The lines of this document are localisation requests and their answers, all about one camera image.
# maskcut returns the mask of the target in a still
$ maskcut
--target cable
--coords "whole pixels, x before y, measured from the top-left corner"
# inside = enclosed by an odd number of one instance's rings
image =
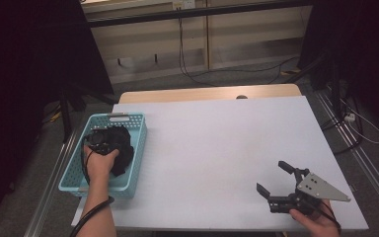
[[[366,122],[368,122],[372,127],[374,127],[378,132],[379,132],[379,128],[376,126],[376,125],[374,125],[371,121],[369,121],[367,118],[365,118],[365,117],[363,117],[362,115],[360,115],[359,114],[359,112],[356,112],[355,110],[353,110],[347,103],[345,103],[343,100],[341,100],[346,106],[348,106],[349,107],[349,109],[353,112],[353,113],[355,113],[359,118],[361,118],[361,119],[363,119],[363,120],[365,120]],[[367,141],[369,141],[369,142],[372,142],[372,143],[374,143],[374,144],[379,144],[379,141],[374,141],[374,140],[371,140],[371,139],[369,139],[369,138],[367,138],[366,136],[364,136],[363,134],[362,134],[362,131],[357,131],[353,126],[352,126],[352,124],[350,123],[350,121],[348,122],[348,124],[349,124],[349,126],[350,126],[350,128],[357,134],[357,135],[359,135],[360,137],[362,137],[362,138],[364,138],[365,140],[367,140]]]
[[[85,139],[87,138],[88,136],[85,136],[83,139],[82,139],[82,147],[84,146],[85,144]],[[89,179],[89,175],[88,175],[88,161],[89,161],[89,158],[91,157],[91,155],[94,153],[94,151],[91,151],[88,156],[87,156],[87,159],[86,161],[84,160],[84,151],[83,151],[83,148],[81,149],[81,165],[82,165],[82,172],[84,173],[84,176],[85,176],[85,179],[86,179],[86,182],[88,183],[88,185],[90,184],[90,179]],[[98,205],[96,205],[94,208],[92,208],[90,211],[88,211],[88,213],[86,213],[80,220],[79,222],[76,224],[75,228],[73,228],[72,232],[70,233],[70,237],[74,237],[76,236],[79,231],[82,229],[82,227],[85,225],[85,223],[91,219],[92,216],[94,216],[96,213],[98,213],[100,210],[102,210],[103,208],[105,208],[106,206],[109,206],[111,203],[114,202],[114,198],[113,197],[110,197],[99,203]]]
[[[277,75],[272,79],[270,80],[269,82],[267,82],[267,84],[271,84],[273,81],[275,81],[276,79],[279,78],[279,74],[281,72],[281,66],[293,59],[296,59],[296,58],[299,58],[299,56],[294,56],[294,57],[291,57],[291,58],[288,58],[280,63],[278,63],[277,65],[275,66],[272,66],[272,67],[269,67],[269,68],[264,68],[264,69],[257,69],[257,70],[243,70],[243,69],[218,69],[218,70],[208,70],[208,71],[205,71],[205,72],[201,72],[201,73],[198,73],[198,74],[194,74],[194,75],[190,75],[187,71],[187,67],[186,67],[186,62],[185,62],[185,56],[184,56],[184,30],[183,30],[183,20],[181,18],[178,18],[178,21],[179,21],[179,24],[180,24],[180,69],[181,69],[181,72],[186,75],[187,77],[189,77],[189,79],[191,79],[192,81],[196,82],[196,83],[199,83],[199,84],[204,84],[204,85],[208,85],[208,86],[212,86],[212,87],[218,87],[217,85],[214,85],[214,84],[210,84],[210,83],[207,83],[207,82],[200,82],[200,81],[197,81],[194,79],[194,77],[198,77],[198,76],[202,76],[204,74],[208,74],[208,73],[213,73],[213,72],[262,72],[262,71],[268,71],[268,70],[271,70],[271,69],[274,69],[274,68],[278,68],[278,73]]]
[[[180,69],[181,69],[181,72],[182,72],[184,75],[186,75],[187,77],[189,77],[189,79],[191,79],[192,81],[194,81],[194,82],[196,82],[196,83],[204,84],[204,85],[212,86],[212,87],[218,87],[218,86],[216,86],[216,85],[213,85],[213,84],[210,84],[210,83],[207,83],[207,82],[200,82],[200,81],[197,81],[197,80],[193,79],[192,76],[190,76],[190,74],[187,72],[186,61],[185,61],[185,57],[184,57],[184,41],[183,41],[184,31],[183,31],[183,19],[178,18],[178,22],[180,23]]]
[[[88,213],[86,213],[78,222],[78,224],[75,226],[75,228],[73,228],[71,234],[70,234],[70,237],[74,237],[76,236],[79,231],[82,229],[82,227],[85,225],[85,223],[91,219],[92,216],[94,216],[96,213],[98,213],[100,210],[104,209],[105,207],[109,206],[111,203],[114,202],[114,198],[113,197],[110,197],[99,203],[98,205],[96,205],[94,208],[92,208],[90,211],[88,211]]]
[[[357,104],[355,98],[352,97],[352,100],[353,100],[353,104],[354,104],[355,107],[356,107],[356,110],[359,111],[358,104]],[[352,110],[352,108],[350,107],[350,105],[349,105],[348,103],[346,103],[346,106],[347,106],[350,110]],[[358,126],[359,131],[363,134],[364,131],[363,131],[363,127],[362,127],[361,119],[358,119],[358,120],[356,121],[356,123],[357,123],[357,126]],[[362,142],[362,137],[359,136],[358,139],[355,141],[355,143],[353,143],[352,145],[348,146],[348,147],[347,147],[346,149],[344,149],[344,150],[334,152],[334,155],[340,155],[340,154],[343,154],[344,152],[349,151],[349,150],[351,150],[351,149],[357,147],[359,144],[361,144],[361,142]]]

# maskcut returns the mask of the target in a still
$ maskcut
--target power strip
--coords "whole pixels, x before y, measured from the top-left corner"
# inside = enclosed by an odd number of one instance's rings
[[[355,114],[353,113],[347,113],[345,118],[344,118],[345,121],[355,121]]]

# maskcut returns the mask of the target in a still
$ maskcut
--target white table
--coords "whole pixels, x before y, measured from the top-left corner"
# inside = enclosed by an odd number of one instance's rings
[[[113,112],[143,112],[148,129],[135,197],[112,204],[118,229],[301,230],[256,191],[260,183],[272,196],[294,192],[279,160],[352,198],[332,202],[342,229],[368,228],[305,97],[119,104]]]

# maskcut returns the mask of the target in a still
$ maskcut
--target black cable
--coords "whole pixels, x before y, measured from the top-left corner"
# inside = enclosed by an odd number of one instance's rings
[[[356,112],[359,114],[358,104],[357,104],[357,102],[356,102],[356,100],[355,100],[355,98],[354,98],[353,96],[352,96],[352,101],[353,101],[353,103],[354,103],[354,106],[355,106],[355,110],[356,110]],[[345,102],[345,103],[346,103],[346,106],[347,106],[348,108],[351,109],[350,105],[349,105],[347,102]],[[363,135],[364,130],[363,130],[363,127],[362,127],[362,121],[361,121],[361,118],[360,118],[360,117],[358,117],[358,119],[357,119],[357,121],[356,121],[356,124],[357,124],[357,126],[358,126],[359,133]],[[362,136],[358,136],[357,140],[356,140],[352,145],[348,146],[348,147],[347,147],[346,149],[344,149],[344,150],[334,152],[334,155],[340,155],[340,154],[343,154],[344,152],[349,151],[349,150],[351,150],[351,149],[357,147],[359,144],[361,144],[361,142],[362,142]]]
[[[92,216],[94,216],[96,213],[98,213],[100,210],[104,209],[105,207],[109,206],[111,203],[114,202],[114,198],[110,197],[96,205],[94,208],[92,208],[88,213],[86,213],[78,222],[78,224],[73,228],[72,233],[70,233],[70,237],[76,236],[79,231],[82,229],[82,227],[85,225],[85,223],[91,219]]]
[[[326,205],[325,203],[321,202],[322,204],[325,205],[325,207],[331,212],[332,216],[328,215],[327,213],[325,213],[324,211],[322,211],[321,209],[319,209],[318,207],[310,204],[309,202],[307,202],[306,200],[302,200],[301,201],[302,204],[305,204],[307,205],[308,207],[310,208],[313,208],[315,211],[317,211],[319,214],[325,216],[326,218],[328,218],[329,220],[331,220],[331,222],[334,223],[334,225],[337,227],[338,229],[338,233],[341,235],[341,231],[342,231],[342,228],[341,228],[341,225],[340,223],[337,221],[337,218],[335,217],[335,214],[334,214],[334,211],[328,206]]]
[[[184,30],[183,30],[183,20],[181,18],[178,19],[179,21],[179,24],[180,24],[180,69],[181,69],[181,72],[186,75],[187,77],[189,77],[189,79],[191,79],[192,81],[196,82],[196,83],[199,83],[199,84],[204,84],[204,85],[208,85],[208,86],[212,86],[212,87],[218,87],[217,85],[213,85],[213,84],[210,84],[210,83],[207,83],[207,82],[200,82],[200,81],[197,81],[195,79],[193,79],[194,77],[198,77],[198,76],[202,76],[204,74],[208,74],[208,73],[213,73],[213,72],[262,72],[262,71],[268,71],[268,70],[271,70],[271,69],[274,69],[274,68],[278,68],[278,73],[277,75],[272,79],[270,80],[269,82],[267,82],[267,84],[271,84],[273,81],[275,81],[276,79],[279,78],[279,74],[281,72],[281,66],[295,58],[299,58],[299,56],[294,56],[294,57],[291,57],[291,58],[288,58],[280,63],[278,63],[277,65],[275,66],[272,66],[272,67],[269,67],[269,68],[264,68],[264,69],[257,69],[257,70],[243,70],[243,69],[218,69],[218,70],[208,70],[208,71],[205,71],[205,72],[201,72],[201,73],[198,73],[198,74],[194,74],[194,75],[190,75],[187,71],[187,67],[186,67],[186,62],[185,62],[185,56],[184,56]]]
[[[207,82],[200,82],[200,81],[197,81],[195,79],[192,78],[192,76],[190,76],[190,74],[187,72],[187,67],[186,67],[186,60],[185,60],[185,57],[184,57],[184,40],[183,40],[183,37],[184,37],[184,31],[183,31],[183,19],[181,18],[178,18],[178,21],[180,23],[180,68],[181,68],[181,72],[186,75],[187,77],[189,77],[189,79],[191,79],[193,82],[196,82],[196,83],[199,83],[199,84],[204,84],[204,85],[207,85],[207,86],[212,86],[212,87],[218,87],[217,85],[213,85],[213,84],[210,84],[210,83],[207,83]]]
[[[91,157],[91,155],[94,153],[94,151],[91,151],[86,160],[84,160],[85,158],[85,154],[84,154],[84,151],[83,151],[83,146],[85,144],[85,139],[87,139],[88,136],[85,136],[83,139],[82,139],[82,147],[81,147],[81,165],[82,165],[82,172],[85,176],[85,179],[86,179],[86,182],[88,183],[88,185],[90,184],[90,178],[89,178],[89,175],[88,175],[88,161],[89,161],[89,158]],[[113,197],[110,197],[109,196],[109,199],[99,203],[98,205],[96,205],[94,208],[92,208],[90,211],[88,211],[88,213],[86,213],[78,222],[78,224],[76,224],[75,228],[73,228],[70,236],[73,237],[73,236],[76,236],[79,231],[82,229],[82,227],[85,225],[85,223],[92,217],[94,216],[96,213],[98,213],[98,211],[102,210],[104,207],[110,205],[111,203],[114,202],[114,198]]]

